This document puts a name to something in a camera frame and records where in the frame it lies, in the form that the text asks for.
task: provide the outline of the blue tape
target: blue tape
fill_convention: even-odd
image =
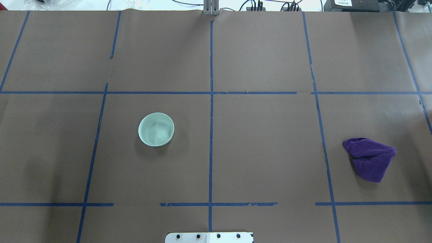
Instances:
[[[213,201],[213,21],[210,21],[210,144],[209,144],[209,232],[212,232]]]
[[[306,37],[306,45],[308,47],[308,55],[309,55],[309,64],[311,67],[311,76],[312,76],[312,81],[313,81],[313,85],[314,85],[314,93],[315,93],[315,103],[317,106],[317,113],[318,113],[318,123],[320,125],[320,133],[321,133],[321,141],[323,144],[323,150],[324,150],[324,158],[325,158],[325,164],[326,164],[326,168],[327,168],[327,180],[328,180],[328,188],[330,191],[330,199],[332,202],[334,202],[334,195],[333,195],[333,186],[331,183],[331,175],[330,175],[330,166],[328,163],[328,156],[327,156],[327,147],[325,144],[325,137],[324,137],[324,129],[323,129],[323,124],[322,124],[322,119],[321,119],[321,110],[320,110],[320,104],[318,101],[318,95],[317,95],[317,85],[315,82],[315,74],[314,74],[314,70],[312,69],[312,54],[311,54],[311,47],[309,44],[309,35],[308,35],[308,27],[306,25],[306,15],[305,12],[302,12],[303,15],[303,25],[305,27],[305,37]],[[332,206],[332,210],[333,210],[333,221],[334,221],[334,228],[336,231],[336,240],[338,243],[340,243],[340,234],[339,234],[339,224],[337,222],[337,214],[336,214],[336,207],[333,205]]]
[[[83,203],[0,202],[0,207],[82,207]],[[114,207],[114,203],[88,203],[87,207]]]
[[[112,52],[110,58],[113,58],[115,51],[115,43],[117,42],[118,26],[120,25],[121,11],[118,12],[117,26],[115,27],[114,41],[112,42]]]
[[[249,91],[234,91],[234,92],[214,92],[216,95],[296,95],[297,92],[249,92]]]
[[[161,207],[206,207],[209,206],[208,202],[169,202],[160,203]],[[277,202],[213,202],[212,207],[244,207],[244,206],[258,206],[258,207],[272,207],[277,205]]]
[[[423,102],[422,95],[420,94],[419,86],[417,84],[416,77],[414,76],[413,68],[411,67],[410,59],[408,58],[408,54],[407,54],[407,51],[405,49],[405,45],[403,44],[402,36],[400,35],[399,25],[397,23],[397,18],[396,18],[396,12],[395,11],[393,11],[393,19],[394,19],[394,24],[396,26],[397,36],[399,37],[400,45],[402,46],[403,54],[404,54],[405,59],[407,61],[408,68],[409,68],[410,74],[411,74],[411,78],[413,79],[417,95],[419,96],[420,105],[422,106],[423,114],[424,114],[424,116],[426,118],[426,122],[427,122],[428,127],[429,127],[429,132],[432,135],[432,124],[431,124],[431,121],[429,120],[429,116],[428,116],[428,113],[426,111],[426,107],[425,107],[425,103]]]
[[[315,206],[362,206],[362,205],[432,205],[432,201],[337,201],[316,202]]]
[[[6,82],[7,73],[9,72],[10,65],[12,64],[13,57],[15,56],[16,49],[18,47],[19,41],[21,40],[22,33],[24,32],[25,24],[27,23],[27,19],[29,18],[30,11],[27,11],[25,15],[24,22],[22,23],[21,31],[19,32],[18,38],[16,39],[15,47],[13,48],[12,54],[9,59],[9,63],[7,64],[6,71],[3,75],[3,80],[0,84],[0,91],[3,89],[4,83]]]
[[[416,95],[416,92],[313,92],[317,95]]]
[[[108,90],[108,84],[105,85],[104,97],[102,99],[101,112],[99,114],[98,128],[96,130],[95,144],[93,146],[92,161],[90,163],[89,176],[87,178],[86,192],[84,194],[84,203],[83,203],[83,209],[81,211],[81,219],[79,221],[78,236],[76,237],[76,243],[80,242],[80,240],[81,240],[81,233],[83,231],[84,217],[85,217],[85,214],[86,214],[86,206],[87,206],[87,200],[88,200],[88,197],[89,197],[90,182],[92,180],[93,166],[95,164],[96,149],[98,148],[99,132],[101,130],[102,116],[104,114],[104,107],[105,107],[105,100],[106,100],[106,97],[107,97],[107,90]]]
[[[103,94],[103,91],[1,91],[1,94]]]
[[[171,92],[171,91],[109,91],[107,94],[168,94],[168,95],[209,95],[210,92]]]

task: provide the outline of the red object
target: red object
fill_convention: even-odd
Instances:
[[[0,10],[7,10],[7,8],[0,3]]]

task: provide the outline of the mint green bowl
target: mint green bowl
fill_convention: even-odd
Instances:
[[[160,112],[147,115],[138,126],[138,136],[141,141],[152,147],[167,144],[173,134],[174,123],[172,119]]]

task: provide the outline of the white bracket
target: white bracket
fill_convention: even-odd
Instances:
[[[165,243],[253,243],[249,232],[169,233]]]
[[[219,15],[219,0],[204,0],[204,15]]]

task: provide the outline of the towel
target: towel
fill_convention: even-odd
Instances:
[[[343,142],[343,147],[352,156],[357,175],[371,182],[381,182],[396,148],[359,137]]]

